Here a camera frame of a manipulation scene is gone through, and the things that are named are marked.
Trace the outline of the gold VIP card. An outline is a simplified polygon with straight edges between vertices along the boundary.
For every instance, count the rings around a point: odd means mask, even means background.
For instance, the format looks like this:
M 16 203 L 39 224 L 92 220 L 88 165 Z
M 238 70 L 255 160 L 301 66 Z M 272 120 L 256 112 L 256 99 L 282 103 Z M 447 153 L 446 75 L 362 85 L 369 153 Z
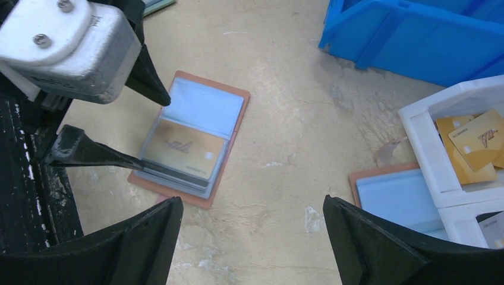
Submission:
M 224 138 L 161 119 L 142 158 L 208 181 L 224 145 Z

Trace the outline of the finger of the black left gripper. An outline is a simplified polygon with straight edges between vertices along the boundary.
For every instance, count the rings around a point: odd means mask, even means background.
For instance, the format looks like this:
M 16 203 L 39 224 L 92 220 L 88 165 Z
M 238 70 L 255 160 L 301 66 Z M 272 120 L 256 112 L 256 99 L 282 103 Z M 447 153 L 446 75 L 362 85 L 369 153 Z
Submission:
M 141 47 L 125 85 L 160 106 L 171 104 L 169 93 L 156 72 L 146 45 Z
M 44 164 L 55 167 L 117 166 L 143 170 L 140 159 L 93 141 L 83 129 L 64 125 L 48 151 Z

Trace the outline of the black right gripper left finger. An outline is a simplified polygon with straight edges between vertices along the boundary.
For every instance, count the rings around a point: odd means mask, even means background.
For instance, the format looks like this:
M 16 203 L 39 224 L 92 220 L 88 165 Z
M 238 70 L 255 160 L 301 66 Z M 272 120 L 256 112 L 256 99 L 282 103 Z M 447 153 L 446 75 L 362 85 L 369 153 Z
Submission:
M 1 254 L 1 284 L 166 284 L 183 211 L 173 197 L 37 253 Z

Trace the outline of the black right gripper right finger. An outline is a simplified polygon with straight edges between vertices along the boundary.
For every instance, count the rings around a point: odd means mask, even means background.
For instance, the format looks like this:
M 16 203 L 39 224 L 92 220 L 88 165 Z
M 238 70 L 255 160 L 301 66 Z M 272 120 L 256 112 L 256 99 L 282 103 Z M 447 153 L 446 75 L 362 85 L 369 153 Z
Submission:
M 342 284 L 503 284 L 503 250 L 416 232 L 327 195 L 323 214 Z

